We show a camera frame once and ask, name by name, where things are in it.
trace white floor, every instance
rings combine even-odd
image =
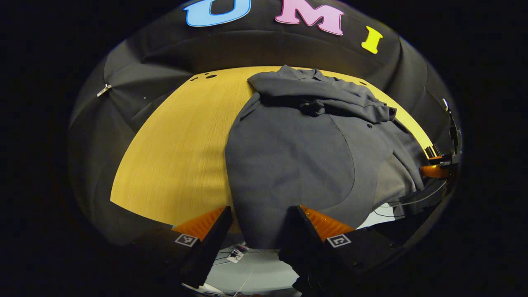
[[[380,215],[393,216],[392,208],[382,205],[376,210]],[[367,220],[358,227],[364,228],[381,222],[393,221],[392,217],[384,217],[372,212]],[[230,252],[232,248],[221,250]],[[260,293],[269,296],[297,297],[290,291],[273,292],[275,290],[292,289],[291,285],[297,280],[298,275],[291,266],[279,260],[277,250],[249,250],[238,263],[225,260],[226,253],[218,253],[217,259],[209,273],[201,292],[220,293],[220,296],[233,296],[243,288],[240,293],[251,295]]]

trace pink letter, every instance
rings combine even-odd
[[[299,24],[300,20],[295,17],[295,12],[303,18],[308,26],[314,25],[320,18],[323,22],[318,24],[319,29],[343,35],[341,31],[341,16],[345,13],[328,5],[321,5],[313,9],[305,0],[283,0],[282,13],[275,17],[275,21],[285,24]]]

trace gray fabric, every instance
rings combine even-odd
[[[355,228],[374,206],[423,189],[425,154],[368,88],[288,66],[248,81],[256,92],[231,127],[225,159],[249,246],[280,248],[293,205]]]

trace wooden table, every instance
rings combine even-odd
[[[253,94],[247,79],[259,72],[279,69],[280,66],[262,66],[211,71],[195,75],[181,85],[132,140],[114,179],[110,201],[171,225],[225,205],[231,206],[234,214],[224,157],[229,130]],[[418,123],[376,87],[363,79],[321,72],[366,85],[377,99],[398,109],[396,118],[423,149],[432,145]],[[230,231],[240,232],[235,215]]]

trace white cable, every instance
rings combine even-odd
[[[444,182],[438,189],[436,189],[433,193],[429,194],[427,197],[425,198],[422,198],[418,201],[413,201],[413,202],[408,202],[408,203],[398,203],[397,205],[393,205],[393,206],[380,206],[380,207],[383,207],[383,208],[387,208],[387,207],[398,207],[400,205],[409,205],[409,204],[414,204],[414,203],[418,203],[420,201],[424,201],[426,200],[427,198],[431,197],[433,194],[435,194],[436,192],[438,192],[438,190],[440,190],[444,185],[446,184],[446,182]]]
[[[240,287],[240,289],[238,289],[238,291],[233,295],[233,297],[237,296],[238,292],[240,292],[240,290],[244,287],[244,285],[246,284],[246,282],[249,280],[249,278],[251,277],[251,274],[253,273],[253,268],[251,269],[251,273],[249,274],[248,278],[246,279],[246,281],[242,284],[242,287]]]

